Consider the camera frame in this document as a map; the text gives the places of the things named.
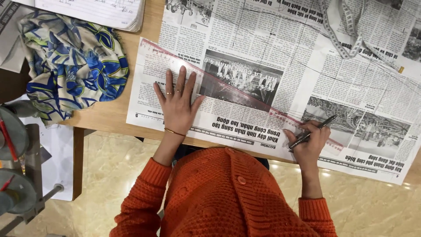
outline tape measure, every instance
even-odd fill
[[[325,3],[325,0],[318,0],[318,1],[319,1],[319,5],[320,5],[320,10],[323,14],[323,27],[328,32],[333,46],[336,48],[339,55],[343,59],[350,59],[350,58],[355,57],[358,54],[358,51],[361,48],[361,45],[363,43],[363,39],[362,39],[362,34],[358,32],[358,27],[357,27],[357,30],[355,30],[355,18],[354,18],[354,15],[353,15],[352,11],[349,9],[348,5],[346,4],[345,0],[342,0],[342,8],[343,8],[344,13],[345,13],[345,23],[346,23],[345,30],[346,30],[348,35],[357,38],[357,40],[355,41],[355,44],[351,48],[350,52],[348,52],[341,45],[341,43],[339,42],[339,40],[338,40],[335,32],[333,31],[332,27],[330,27],[329,19],[328,19],[328,13],[327,13],[327,6],[326,6],[326,3]],[[369,2],[366,1],[366,0],[363,1],[363,6],[362,6],[362,10],[361,10],[361,17],[363,16],[365,10],[368,8],[368,3]],[[388,58],[386,58],[380,52],[376,53],[376,52],[378,52],[378,50],[375,49],[374,47],[372,47],[367,42],[364,42],[364,44],[371,52],[373,52],[378,58],[380,58],[388,66],[392,67],[393,69],[395,69],[399,73],[402,73],[404,67],[399,66],[398,63],[396,63],[396,61],[394,61],[394,60],[390,61]]]

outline sleeve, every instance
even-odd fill
[[[157,212],[170,173],[171,167],[149,159],[121,204],[121,213],[114,218],[117,226],[111,230],[110,237],[157,236],[161,223]]]
[[[337,237],[326,199],[298,199],[299,215],[321,237]]]

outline hand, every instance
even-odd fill
[[[294,147],[294,157],[300,165],[302,172],[315,171],[318,173],[317,160],[330,135],[329,127],[317,128],[320,124],[320,122],[310,120],[304,125],[300,125],[301,128],[311,132],[308,142]],[[297,141],[297,138],[290,130],[284,129],[284,133],[290,144]]]
[[[158,84],[154,83],[155,93],[164,112],[165,127],[182,135],[186,135],[192,126],[197,110],[205,98],[203,95],[199,96],[190,106],[190,100],[196,82],[196,73],[192,72],[188,82],[185,83],[185,81],[186,68],[182,66],[175,91],[173,89],[173,73],[170,69],[167,70],[166,97],[162,94]]]

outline orange sweater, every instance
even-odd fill
[[[157,212],[165,186],[164,218]],[[298,217],[254,157],[230,148],[196,151],[171,169],[152,158],[115,217],[110,237],[336,237],[326,200],[298,200]]]

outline gold bangle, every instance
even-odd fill
[[[164,128],[164,130],[165,130],[165,131],[168,131],[168,132],[172,132],[172,133],[177,134],[177,135],[180,135],[180,136],[183,136],[183,137],[185,137],[185,136],[186,136],[186,135],[183,135],[183,134],[181,134],[181,133],[174,132],[173,130],[168,129],[168,128]]]

